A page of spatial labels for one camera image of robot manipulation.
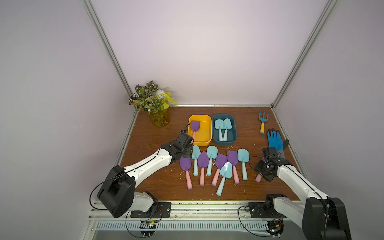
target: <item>mounting plate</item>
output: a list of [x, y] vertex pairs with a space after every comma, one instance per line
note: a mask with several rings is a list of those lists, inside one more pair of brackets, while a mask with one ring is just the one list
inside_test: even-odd
[[[153, 215], [152, 218], [169, 218], [170, 217], [170, 207], [171, 202], [159, 202], [157, 204], [157, 209], [160, 209], [161, 211], [157, 211], [155, 215]], [[131, 212], [131, 218], [150, 218], [151, 216], [148, 215], [147, 212], [142, 211], [132, 211]]]
[[251, 214], [251, 218], [279, 218], [282, 216], [282, 218], [287, 218], [283, 214], [280, 214], [276, 212], [274, 209], [272, 211], [269, 211], [268, 213], [265, 212], [265, 205], [263, 202], [250, 202], [250, 206], [252, 206], [249, 213]]
[[192, 146], [188, 147], [183, 157], [192, 158]]

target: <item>black cable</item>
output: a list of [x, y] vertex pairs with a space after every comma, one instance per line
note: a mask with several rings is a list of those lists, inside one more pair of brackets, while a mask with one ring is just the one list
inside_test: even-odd
[[[295, 171], [294, 170], [292, 170], [290, 167], [288, 167], [287, 165], [283, 165], [283, 164], [281, 164], [282, 166], [286, 166], [287, 168], [289, 168], [294, 174], [296, 174], [295, 173]], [[309, 186], [310, 187], [310, 189], [312, 189], [312, 191], [314, 192], [314, 193], [316, 193], [317, 194], [317, 196], [319, 196], [319, 198], [320, 198], [320, 201], [322, 201], [323, 202], [323, 204], [325, 205], [325, 214], [326, 214], [326, 216], [325, 216], [325, 225], [324, 225], [324, 240], [325, 240], [325, 232], [326, 232], [326, 230], [327, 230], [327, 221], [328, 221], [328, 204], [325, 202], [325, 200], [320, 196], [320, 194], [318, 193], [318, 192], [316, 192], [306, 181], [304, 181], [304, 179], [302, 178], [302, 177], [300, 177], [298, 174], [296, 174], [303, 182], [305, 182], [305, 184], [307, 185], [307, 186]]]
[[105, 180], [104, 182], [99, 183], [99, 184], [92, 190], [91, 194], [89, 195], [89, 203], [90, 203], [91, 207], [93, 207], [94, 209], [97, 209], [97, 210], [103, 210], [103, 211], [104, 211], [104, 210], [108, 210], [108, 209], [98, 209], [97, 207], [95, 207], [94, 205], [92, 205], [92, 203], [91, 203], [91, 196], [92, 196], [92, 193], [93, 193], [93, 192], [96, 190], [96, 188], [97, 188], [98, 186], [100, 186], [101, 184], [103, 184], [103, 183], [105, 183], [105, 182], [107, 182], [107, 181], [109, 181], [109, 180], [112, 180], [112, 179], [118, 178], [118, 177], [120, 177], [120, 176], [123, 176], [124, 174], [126, 174], [126, 172], [124, 172], [123, 174], [114, 176], [114, 177], [112, 177], [112, 178], [110, 178], [110, 179], [107, 179], [107, 180]]
[[[163, 215], [162, 215], [163, 212], [161, 211], [161, 209], [159, 209], [159, 210], [160, 210], [160, 213], [161, 213], [160, 220], [157, 221], [157, 222], [155, 222], [155, 223], [160, 222], [161, 219], [163, 218]], [[157, 210], [156, 210], [156, 212], [152, 215], [151, 218], [145, 220], [144, 222], [146, 222], [146, 221], [148, 221], [148, 220], [151, 220], [151, 219], [154, 217], [154, 215], [156, 215], [156, 213], [157, 213]], [[127, 226], [127, 218], [128, 218], [128, 213], [127, 213], [127, 215], [125, 216], [125, 228], [127, 229], [127, 231], [128, 231], [129, 234], [131, 234], [132, 236], [134, 236], [134, 237], [136, 237], [136, 238], [147, 238], [147, 237], [152, 237], [152, 236], [153, 236], [154, 233], [153, 233], [152, 235], [148, 235], [148, 236], [145, 236], [145, 237], [144, 237], [144, 236], [142, 236], [142, 237], [138, 237], [138, 236], [133, 235], [133, 234], [128, 230], [128, 226]]]
[[190, 122], [187, 126], [185, 126], [182, 130], [186, 129], [189, 127], [189, 125], [191, 125], [192, 122]]
[[251, 163], [250, 163], [250, 161], [248, 161], [248, 164], [249, 164], [249, 167], [250, 167], [252, 170], [254, 170], [254, 168], [251, 166]]
[[241, 226], [243, 226], [243, 228], [244, 228], [247, 232], [249, 232], [250, 234], [252, 234], [252, 235], [255, 235], [255, 236], [258, 236], [258, 237], [271, 237], [272, 235], [270, 235], [270, 236], [260, 236], [260, 235], [251, 233], [248, 229], [245, 228], [245, 226], [243, 225], [243, 223], [242, 223], [241, 220], [240, 220], [240, 208], [242, 208], [242, 207], [250, 207], [250, 208], [252, 208], [252, 206], [245, 205], [245, 206], [241, 206], [241, 207], [239, 207], [239, 208], [237, 209], [237, 216], [239, 217], [239, 221], [240, 221], [240, 223], [241, 223]]
[[281, 228], [281, 232], [283, 232], [283, 231], [284, 231], [283, 218], [282, 218], [282, 217], [281, 217], [281, 218], [275, 218], [275, 219], [272, 220], [272, 222], [275, 221], [275, 220], [279, 220], [279, 221], [281, 222], [281, 224], [280, 224], [280, 228]]

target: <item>white wall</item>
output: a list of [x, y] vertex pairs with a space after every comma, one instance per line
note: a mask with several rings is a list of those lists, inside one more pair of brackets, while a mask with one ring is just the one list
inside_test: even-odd
[[277, 112], [310, 181], [383, 239], [384, 2], [340, 1]]
[[175, 101], [276, 98], [327, 0], [92, 0], [132, 89]]
[[1, 1], [0, 34], [0, 238], [78, 239], [133, 107], [81, 1]]

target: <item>yellow tray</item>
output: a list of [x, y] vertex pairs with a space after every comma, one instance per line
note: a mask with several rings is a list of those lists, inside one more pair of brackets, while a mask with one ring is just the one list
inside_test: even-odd
[[[188, 123], [192, 121], [200, 121], [200, 129], [196, 132], [195, 142], [193, 145], [208, 146], [212, 140], [212, 119], [208, 115], [196, 114], [189, 117]], [[188, 135], [192, 136], [191, 126], [188, 127]]]

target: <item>wooden tabletop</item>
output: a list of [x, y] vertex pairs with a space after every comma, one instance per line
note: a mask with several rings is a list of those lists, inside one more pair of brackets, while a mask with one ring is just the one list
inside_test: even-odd
[[[121, 166], [132, 165], [153, 154], [162, 144], [176, 139], [180, 130], [188, 124], [188, 119], [193, 114], [206, 114], [210, 117], [215, 114], [230, 114], [235, 118], [237, 141], [232, 146], [219, 146], [212, 140], [210, 145], [216, 146], [218, 152], [225, 155], [227, 151], [237, 151], [240, 148], [248, 150], [250, 155], [250, 161], [246, 164], [248, 181], [243, 181], [242, 165], [241, 163], [237, 164], [240, 184], [235, 184], [233, 177], [227, 179], [222, 195], [219, 197], [216, 195], [216, 191], [221, 179], [219, 178], [216, 187], [211, 185], [216, 166], [212, 167], [211, 176], [205, 176], [205, 185], [200, 186], [200, 175], [193, 176], [192, 160], [190, 177], [193, 189], [187, 189], [185, 171], [180, 168], [179, 162], [175, 162], [149, 176], [136, 188], [136, 191], [148, 191], [159, 200], [265, 200], [267, 194], [277, 193], [285, 194], [291, 200], [299, 200], [279, 178], [275, 178], [272, 182], [264, 179], [260, 183], [255, 181], [257, 173], [253, 168], [260, 160], [258, 157], [263, 157], [262, 149], [268, 147], [267, 135], [260, 134], [261, 121], [258, 119], [260, 110], [266, 115], [270, 113], [269, 120], [265, 123], [265, 132], [268, 128], [279, 129], [270, 108], [170, 108], [171, 121], [167, 126], [161, 128], [153, 126], [148, 114], [141, 111], [137, 117]], [[200, 151], [206, 151], [207, 147], [200, 147]], [[285, 149], [284, 154], [296, 166], [289, 149]]]

